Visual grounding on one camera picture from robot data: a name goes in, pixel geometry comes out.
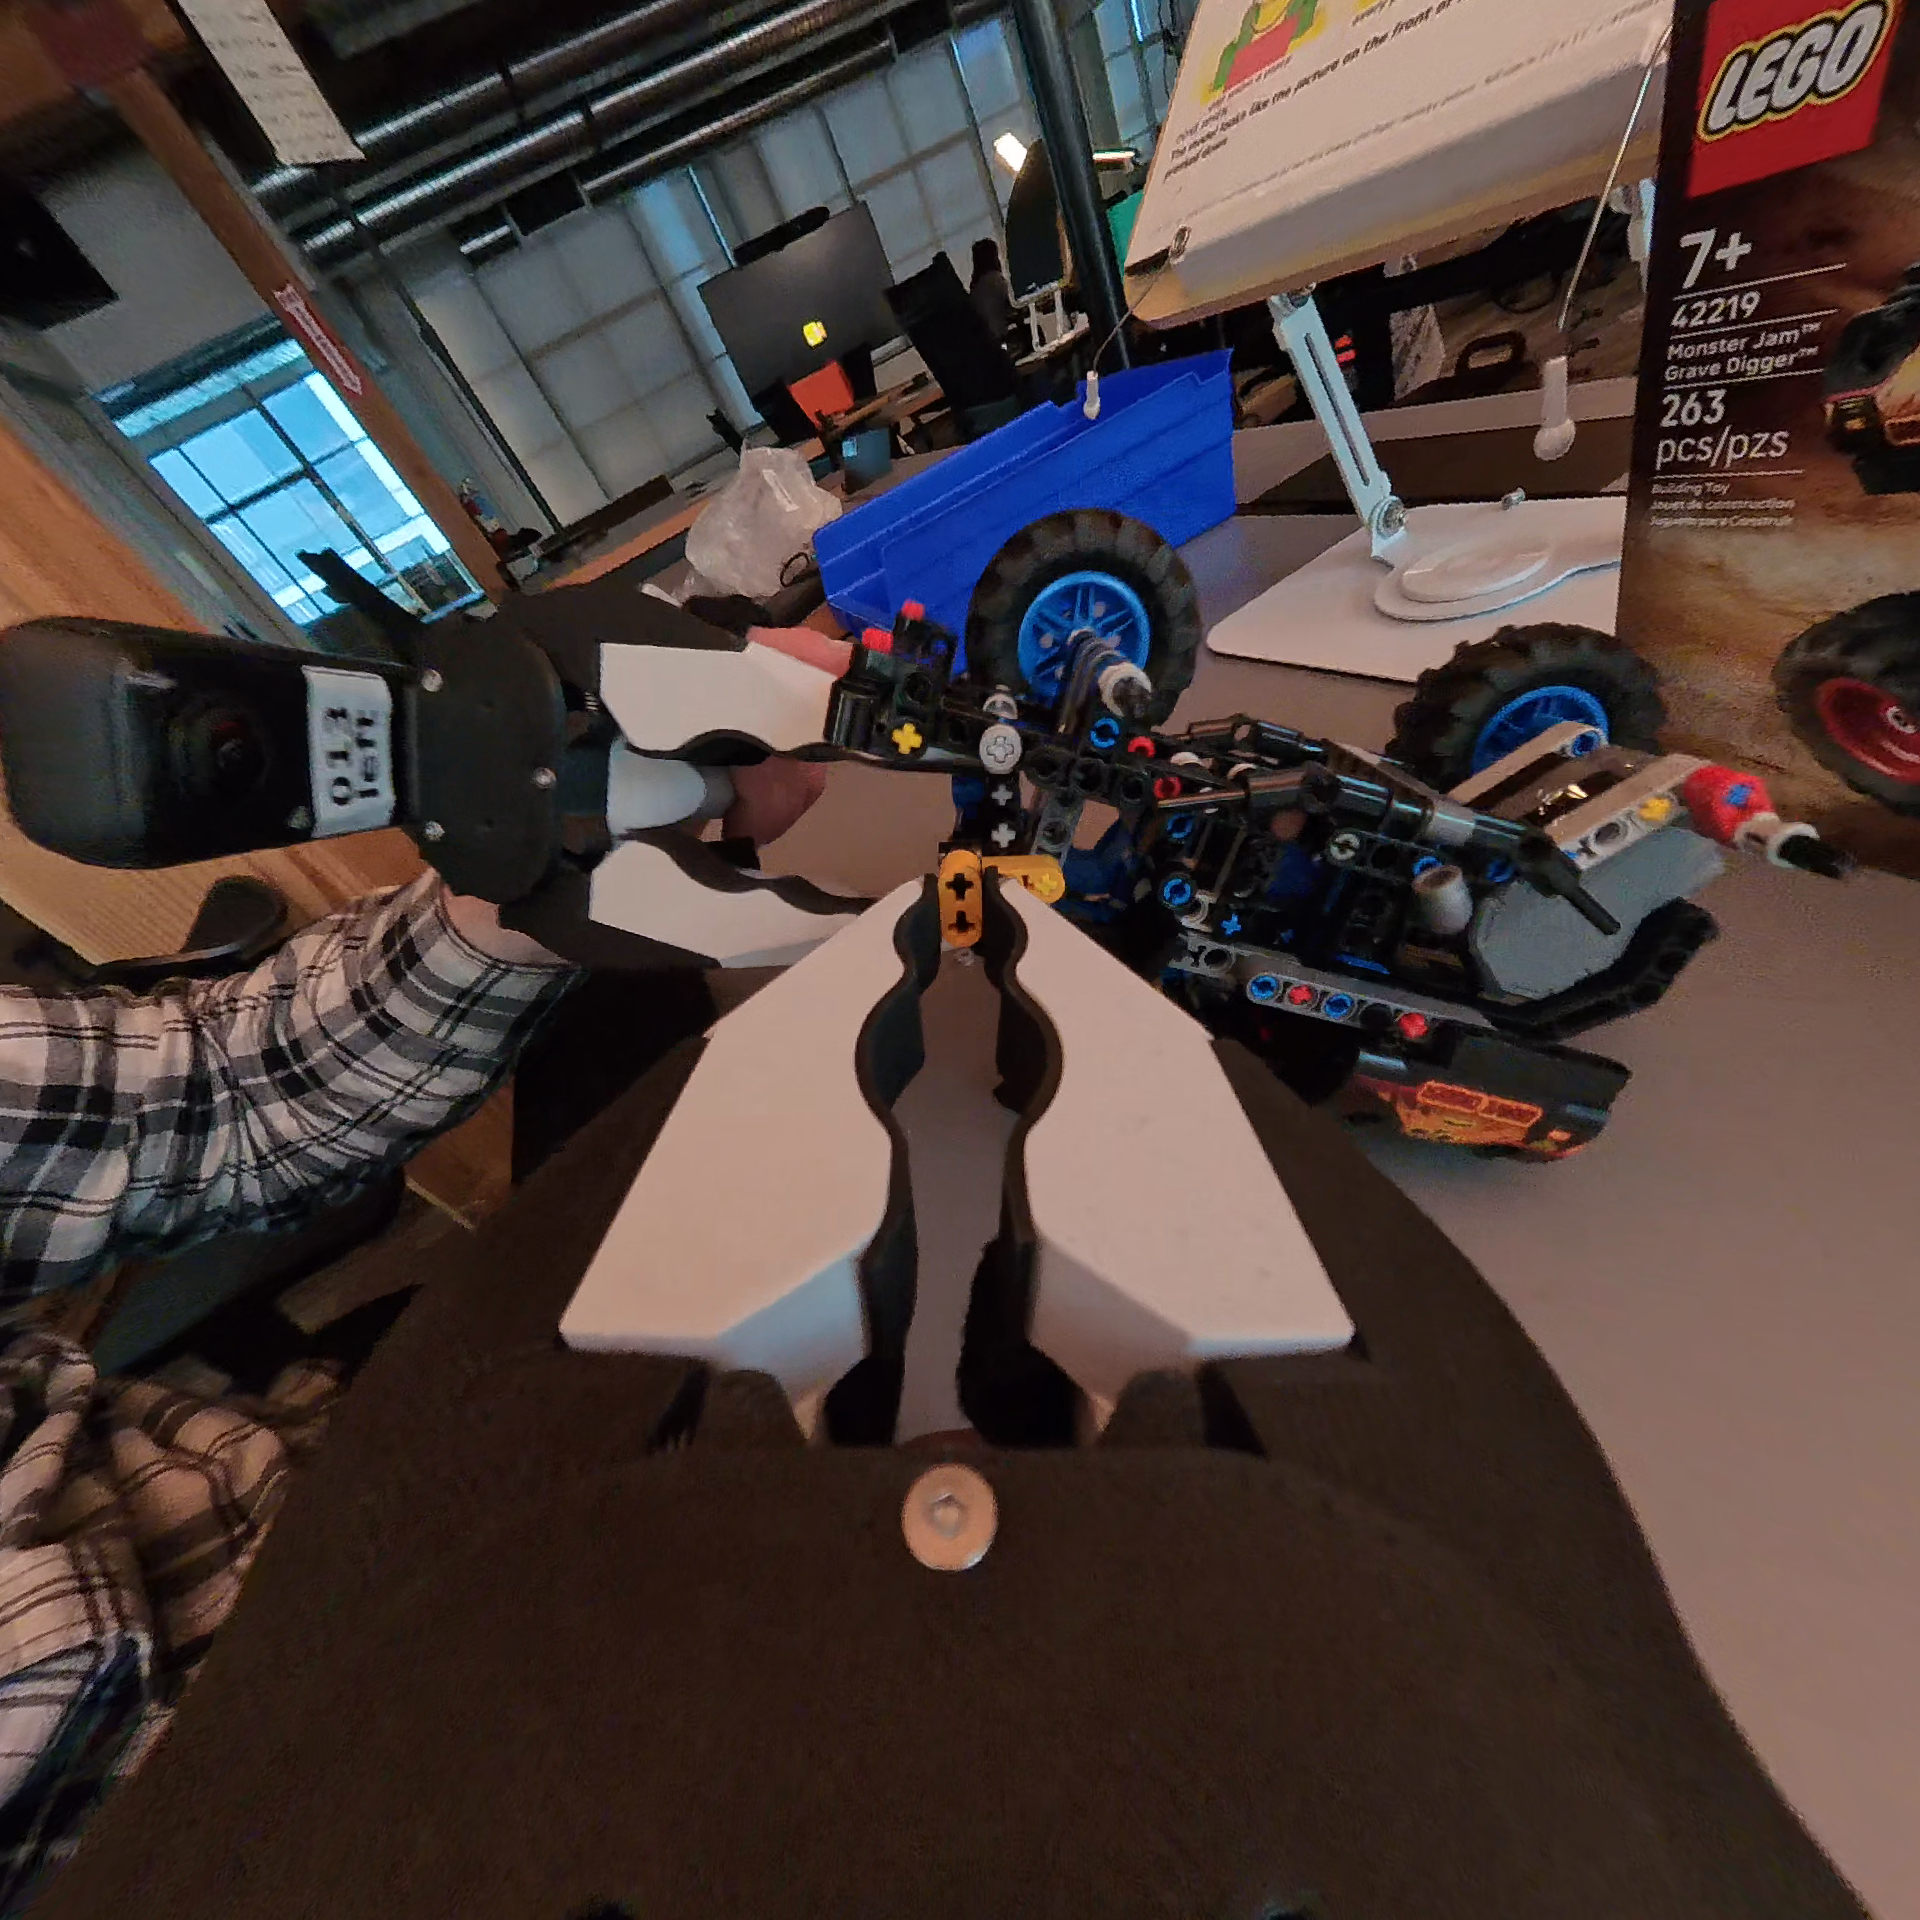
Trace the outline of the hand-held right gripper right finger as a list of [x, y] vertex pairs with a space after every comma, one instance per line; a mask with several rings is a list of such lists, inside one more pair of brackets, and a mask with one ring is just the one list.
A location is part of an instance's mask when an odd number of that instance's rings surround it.
[[1140, 1377], [1343, 1353], [1356, 1324], [1210, 1033], [1019, 885], [986, 885], [997, 1235], [959, 1352], [991, 1442], [1069, 1442]]

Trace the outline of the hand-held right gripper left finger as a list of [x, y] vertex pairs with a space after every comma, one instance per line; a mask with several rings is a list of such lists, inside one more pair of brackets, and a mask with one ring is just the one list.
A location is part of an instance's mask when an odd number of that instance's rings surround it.
[[580, 1353], [766, 1373], [834, 1442], [892, 1442], [919, 1233], [921, 889], [895, 887], [707, 1039], [559, 1320]]

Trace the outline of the toy brick monster truck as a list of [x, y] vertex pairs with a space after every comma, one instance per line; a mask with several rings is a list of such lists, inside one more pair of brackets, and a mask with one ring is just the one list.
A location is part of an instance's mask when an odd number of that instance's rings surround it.
[[949, 871], [1029, 857], [1063, 907], [1210, 1025], [1374, 1032], [1393, 1065], [1468, 1045], [1550, 1061], [1666, 995], [1716, 933], [1731, 855], [1842, 881], [1761, 779], [1658, 752], [1649, 664], [1506, 626], [1414, 687], [1386, 752], [1234, 715], [1173, 728], [1203, 649], [1175, 541], [1076, 508], [967, 557], [853, 520], [815, 537], [828, 604], [900, 664], [855, 672], [841, 739], [946, 770]]

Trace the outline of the person's left forearm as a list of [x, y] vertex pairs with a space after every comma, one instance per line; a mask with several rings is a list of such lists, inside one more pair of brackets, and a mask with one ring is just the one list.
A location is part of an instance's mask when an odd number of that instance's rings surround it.
[[482, 1106], [583, 981], [425, 873], [233, 977], [4, 988], [4, 1316], [372, 1186]]

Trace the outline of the person's left hand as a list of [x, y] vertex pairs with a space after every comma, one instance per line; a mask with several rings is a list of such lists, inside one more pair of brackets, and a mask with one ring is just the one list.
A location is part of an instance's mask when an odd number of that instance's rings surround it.
[[715, 851], [745, 873], [821, 801], [831, 765], [818, 760], [769, 756], [726, 769], [732, 802], [723, 812]]

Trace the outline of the clear plastic bag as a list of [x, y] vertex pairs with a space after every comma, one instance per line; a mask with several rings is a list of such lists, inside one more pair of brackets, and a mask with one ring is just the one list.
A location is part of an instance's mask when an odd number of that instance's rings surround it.
[[813, 537], [841, 512], [843, 499], [797, 448], [745, 448], [737, 476], [687, 529], [693, 589], [773, 601], [813, 564]]

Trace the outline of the blue plastic bin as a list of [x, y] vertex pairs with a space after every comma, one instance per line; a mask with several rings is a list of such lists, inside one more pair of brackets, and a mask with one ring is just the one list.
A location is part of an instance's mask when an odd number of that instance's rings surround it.
[[893, 487], [813, 537], [825, 604], [851, 633], [892, 629], [905, 601], [963, 633], [982, 569], [1029, 523], [1116, 512], [1185, 546], [1234, 514], [1233, 360], [1103, 375], [1045, 403]]

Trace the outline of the black monitor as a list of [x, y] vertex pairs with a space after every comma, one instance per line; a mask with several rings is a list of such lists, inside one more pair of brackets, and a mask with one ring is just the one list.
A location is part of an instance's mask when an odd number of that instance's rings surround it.
[[873, 212], [855, 202], [708, 277], [699, 300], [741, 389], [759, 399], [902, 338], [893, 284]]

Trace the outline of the red sign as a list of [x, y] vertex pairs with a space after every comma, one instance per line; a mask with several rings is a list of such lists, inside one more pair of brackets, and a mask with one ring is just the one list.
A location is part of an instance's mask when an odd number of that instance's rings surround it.
[[362, 400], [367, 392], [366, 372], [327, 317], [310, 304], [307, 289], [290, 280], [271, 289], [270, 301], [339, 394], [349, 400]]

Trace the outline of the white tethered stylus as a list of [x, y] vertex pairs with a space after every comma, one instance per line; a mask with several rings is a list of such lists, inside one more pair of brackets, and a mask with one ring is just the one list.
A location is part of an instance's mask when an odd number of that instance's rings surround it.
[[1610, 209], [1610, 203], [1612, 203], [1612, 200], [1613, 200], [1613, 194], [1621, 186], [1626, 161], [1627, 161], [1629, 152], [1634, 148], [1636, 133], [1641, 128], [1641, 117], [1645, 117], [1649, 97], [1655, 92], [1652, 82], [1666, 69], [1671, 43], [1673, 43], [1673, 28], [1671, 25], [1662, 28], [1655, 36], [1649, 36], [1649, 49], [1645, 49], [1645, 56], [1644, 56], [1644, 66], [1641, 66], [1641, 79], [1638, 79], [1638, 90], [1636, 90], [1634, 103], [1631, 103], [1629, 115], [1623, 123], [1623, 131], [1621, 131], [1621, 137], [1618, 137], [1618, 145], [1617, 145], [1617, 154], [1613, 154], [1613, 159], [1606, 167], [1606, 177], [1599, 186], [1597, 196], [1594, 200], [1590, 220], [1588, 220], [1586, 232], [1581, 233], [1581, 240], [1579, 240], [1579, 247], [1577, 247], [1577, 253], [1575, 253], [1575, 266], [1569, 273], [1565, 289], [1564, 289], [1564, 300], [1556, 309], [1556, 317], [1555, 317], [1555, 325], [1551, 325], [1556, 354], [1551, 354], [1543, 361], [1543, 419], [1541, 419], [1541, 426], [1538, 426], [1538, 431], [1534, 434], [1534, 444], [1532, 444], [1534, 456], [1546, 465], [1564, 460], [1570, 452], [1570, 448], [1577, 440], [1577, 424], [1570, 416], [1570, 354], [1573, 354], [1570, 323], [1573, 323], [1573, 309], [1577, 304], [1579, 284], [1583, 280], [1583, 273], [1588, 271], [1588, 261], [1594, 257], [1603, 220], [1605, 220], [1606, 209]]
[[[1095, 323], [1110, 321], [1108, 332], [1103, 338], [1095, 344]], [[1132, 325], [1132, 307], [1129, 307], [1129, 289], [1124, 280], [1124, 259], [1123, 251], [1116, 253], [1116, 271], [1114, 271], [1114, 293], [1110, 293], [1110, 311], [1102, 307], [1095, 311], [1089, 309], [1089, 337], [1076, 351], [1076, 368], [1082, 375], [1079, 394], [1082, 394], [1082, 412], [1085, 420], [1097, 420], [1100, 416], [1100, 380], [1102, 375], [1116, 375], [1132, 365], [1132, 348], [1129, 348], [1129, 325]]]

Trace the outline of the white tilted board stand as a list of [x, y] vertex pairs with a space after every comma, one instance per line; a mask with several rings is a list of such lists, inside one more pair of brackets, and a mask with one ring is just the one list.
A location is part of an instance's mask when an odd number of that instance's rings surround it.
[[[1666, 69], [1652, 82], [1621, 179], [1636, 203], [1641, 253], [1663, 79]], [[1143, 229], [1135, 218], [1124, 263], [1135, 317], [1150, 328], [1186, 325], [1263, 298], [1357, 520], [1356, 533], [1213, 624], [1207, 639], [1213, 653], [1410, 684], [1506, 620], [1556, 618], [1590, 629], [1613, 621], [1623, 499], [1527, 499], [1513, 489], [1489, 500], [1409, 508], [1374, 452], [1315, 300], [1334, 277], [1596, 200], [1606, 169], [1610, 162], [1599, 177], [1579, 181], [1562, 177], [1492, 205], [1421, 203], [1410, 221], [1386, 218], [1383, 183], [1364, 200], [1343, 194], [1286, 225], [1210, 220], [1199, 229]]]

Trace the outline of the white paper notice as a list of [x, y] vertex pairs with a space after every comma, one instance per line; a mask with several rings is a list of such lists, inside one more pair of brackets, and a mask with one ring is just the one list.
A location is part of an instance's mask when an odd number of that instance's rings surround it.
[[177, 3], [177, 9], [281, 165], [363, 161], [268, 3]]

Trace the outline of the person's plaid shirt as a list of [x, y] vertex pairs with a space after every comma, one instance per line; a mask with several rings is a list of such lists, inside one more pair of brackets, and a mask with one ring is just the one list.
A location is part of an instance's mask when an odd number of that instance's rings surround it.
[[335, 1360], [206, 1399], [49, 1329], [4, 1346], [2, 1915], [163, 1739], [342, 1389]]

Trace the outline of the printed instruction sheet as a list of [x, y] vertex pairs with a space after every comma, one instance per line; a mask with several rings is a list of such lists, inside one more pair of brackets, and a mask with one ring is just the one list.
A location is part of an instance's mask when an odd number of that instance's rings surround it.
[[1644, 3], [1198, 5], [1140, 227], [1302, 221], [1383, 183], [1492, 205], [1599, 177], [1673, 18]]

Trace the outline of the toy set cardboard box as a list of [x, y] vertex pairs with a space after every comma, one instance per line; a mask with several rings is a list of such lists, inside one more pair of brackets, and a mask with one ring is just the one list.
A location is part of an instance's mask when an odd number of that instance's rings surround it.
[[1917, 5], [1676, 5], [1618, 639], [1666, 739], [1917, 875]]

